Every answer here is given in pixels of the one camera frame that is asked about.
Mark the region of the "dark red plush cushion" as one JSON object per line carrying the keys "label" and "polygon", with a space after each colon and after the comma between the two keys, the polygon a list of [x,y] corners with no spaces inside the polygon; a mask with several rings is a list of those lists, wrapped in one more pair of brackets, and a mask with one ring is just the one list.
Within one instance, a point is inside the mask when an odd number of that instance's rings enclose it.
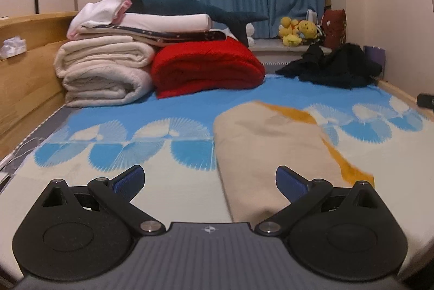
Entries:
{"label": "dark red plush cushion", "polygon": [[324,46],[332,50],[346,42],[346,12],[327,9],[321,17]]}

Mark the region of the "white folded clothes stack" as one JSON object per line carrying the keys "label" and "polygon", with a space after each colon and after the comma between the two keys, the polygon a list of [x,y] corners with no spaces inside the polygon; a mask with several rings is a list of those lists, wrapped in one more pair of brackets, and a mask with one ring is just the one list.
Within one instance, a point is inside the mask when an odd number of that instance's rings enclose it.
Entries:
{"label": "white folded clothes stack", "polygon": [[226,33],[212,30],[207,14],[160,16],[129,13],[131,0],[101,0],[87,3],[72,19],[69,40],[86,36],[129,35],[157,47],[181,42],[217,41]]}

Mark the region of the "beige and mustard garment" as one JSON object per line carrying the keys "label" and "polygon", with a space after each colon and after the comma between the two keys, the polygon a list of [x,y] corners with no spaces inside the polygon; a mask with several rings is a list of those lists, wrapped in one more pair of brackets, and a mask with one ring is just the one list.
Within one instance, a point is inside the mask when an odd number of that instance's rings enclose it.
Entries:
{"label": "beige and mustard garment", "polygon": [[307,180],[337,187],[374,177],[351,165],[306,111],[252,101],[219,114],[213,123],[216,162],[234,222],[257,225],[288,206],[276,171],[287,166]]}

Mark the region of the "white folded quilt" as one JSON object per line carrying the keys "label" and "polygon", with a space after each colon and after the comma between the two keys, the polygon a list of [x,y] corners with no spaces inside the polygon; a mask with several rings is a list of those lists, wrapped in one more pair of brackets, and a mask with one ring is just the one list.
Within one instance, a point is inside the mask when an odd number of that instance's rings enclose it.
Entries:
{"label": "white folded quilt", "polygon": [[70,108],[125,105],[153,89],[155,49],[131,36],[103,36],[63,44],[54,61]]}

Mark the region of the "blue shark plush toy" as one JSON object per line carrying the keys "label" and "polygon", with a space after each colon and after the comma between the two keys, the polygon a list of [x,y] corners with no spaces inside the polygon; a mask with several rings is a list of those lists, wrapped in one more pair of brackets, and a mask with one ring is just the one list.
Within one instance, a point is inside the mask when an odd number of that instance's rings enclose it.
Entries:
{"label": "blue shark plush toy", "polygon": [[248,39],[246,25],[269,18],[259,13],[247,11],[225,11],[198,0],[131,0],[127,10],[130,13],[158,16],[186,16],[207,14],[214,22],[225,24],[231,33],[246,47]]}

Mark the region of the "red folded blanket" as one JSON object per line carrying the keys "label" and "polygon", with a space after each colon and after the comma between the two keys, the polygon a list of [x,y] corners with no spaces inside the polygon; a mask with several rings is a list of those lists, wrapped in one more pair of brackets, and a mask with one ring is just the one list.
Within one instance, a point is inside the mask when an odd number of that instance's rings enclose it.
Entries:
{"label": "red folded blanket", "polygon": [[211,89],[252,89],[263,83],[265,75],[254,54],[232,38],[170,45],[155,55],[151,65],[159,99]]}

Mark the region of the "black clothes pile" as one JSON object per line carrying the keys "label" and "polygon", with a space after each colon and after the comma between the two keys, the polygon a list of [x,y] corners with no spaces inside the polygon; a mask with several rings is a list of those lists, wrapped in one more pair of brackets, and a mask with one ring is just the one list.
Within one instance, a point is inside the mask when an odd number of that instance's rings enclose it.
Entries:
{"label": "black clothes pile", "polygon": [[360,46],[347,43],[328,55],[318,44],[312,44],[299,60],[278,69],[276,74],[322,86],[357,89],[372,84],[381,72],[382,65],[371,60]]}

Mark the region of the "white tissue pack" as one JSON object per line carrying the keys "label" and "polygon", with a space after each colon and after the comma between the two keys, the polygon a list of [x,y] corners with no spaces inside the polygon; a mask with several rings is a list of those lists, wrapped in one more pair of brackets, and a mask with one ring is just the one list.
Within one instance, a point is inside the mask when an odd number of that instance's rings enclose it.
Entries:
{"label": "white tissue pack", "polygon": [[8,59],[27,51],[27,42],[20,36],[15,36],[3,41],[1,46],[1,59]]}

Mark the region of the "yellow plush toys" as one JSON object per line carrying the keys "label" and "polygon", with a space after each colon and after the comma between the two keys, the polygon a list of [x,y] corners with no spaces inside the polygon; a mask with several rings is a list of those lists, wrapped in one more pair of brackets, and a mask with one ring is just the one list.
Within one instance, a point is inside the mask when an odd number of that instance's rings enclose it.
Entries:
{"label": "yellow plush toys", "polygon": [[292,19],[288,16],[280,20],[278,36],[286,47],[315,44],[321,40],[323,33],[318,24],[306,19]]}

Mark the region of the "purple box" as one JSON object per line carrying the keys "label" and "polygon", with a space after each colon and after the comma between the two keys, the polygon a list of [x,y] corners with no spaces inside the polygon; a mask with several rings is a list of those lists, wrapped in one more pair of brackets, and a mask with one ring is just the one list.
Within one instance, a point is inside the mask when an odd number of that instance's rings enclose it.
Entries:
{"label": "purple box", "polygon": [[382,67],[382,71],[379,74],[379,79],[384,78],[385,73],[385,63],[386,63],[386,52],[385,49],[377,46],[364,46],[363,47],[364,52],[368,56],[368,58],[375,62],[376,64],[379,64]]}

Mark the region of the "wooden bed headboard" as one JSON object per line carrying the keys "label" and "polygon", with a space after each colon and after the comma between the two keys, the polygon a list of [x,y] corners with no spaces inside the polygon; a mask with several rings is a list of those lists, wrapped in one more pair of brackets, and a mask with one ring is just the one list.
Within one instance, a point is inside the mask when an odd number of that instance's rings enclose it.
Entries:
{"label": "wooden bed headboard", "polygon": [[64,104],[65,92],[53,63],[75,15],[60,12],[1,20],[2,41],[19,36],[27,42],[26,52],[1,60],[1,157]]}

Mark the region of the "blue and white bed sheet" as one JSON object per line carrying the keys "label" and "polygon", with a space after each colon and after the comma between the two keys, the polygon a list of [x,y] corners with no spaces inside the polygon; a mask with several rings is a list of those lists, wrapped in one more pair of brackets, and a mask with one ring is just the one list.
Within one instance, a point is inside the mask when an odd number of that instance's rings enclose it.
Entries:
{"label": "blue and white bed sheet", "polygon": [[213,144],[215,118],[259,100],[307,111],[352,165],[374,176],[400,223],[409,255],[433,239],[433,122],[404,98],[376,87],[334,89],[270,74],[251,90],[213,90],[123,106],[61,108],[17,146],[4,167],[1,268],[21,271],[12,238],[46,185],[85,185],[139,164],[144,189],[134,204],[163,223],[228,222]]}

